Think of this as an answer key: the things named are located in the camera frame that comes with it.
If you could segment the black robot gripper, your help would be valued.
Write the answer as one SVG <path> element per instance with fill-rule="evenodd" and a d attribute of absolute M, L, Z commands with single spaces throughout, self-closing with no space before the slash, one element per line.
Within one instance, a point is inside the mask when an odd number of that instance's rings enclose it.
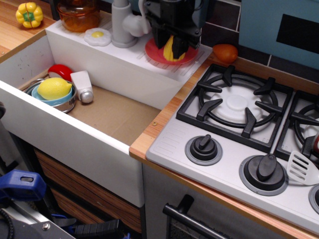
<path fill-rule="evenodd" d="M 164 47 L 173 35 L 172 53 L 179 59 L 190 47 L 198 48 L 201 30 L 193 20 L 201 1 L 195 0 L 148 0 L 144 4 L 155 45 Z"/>

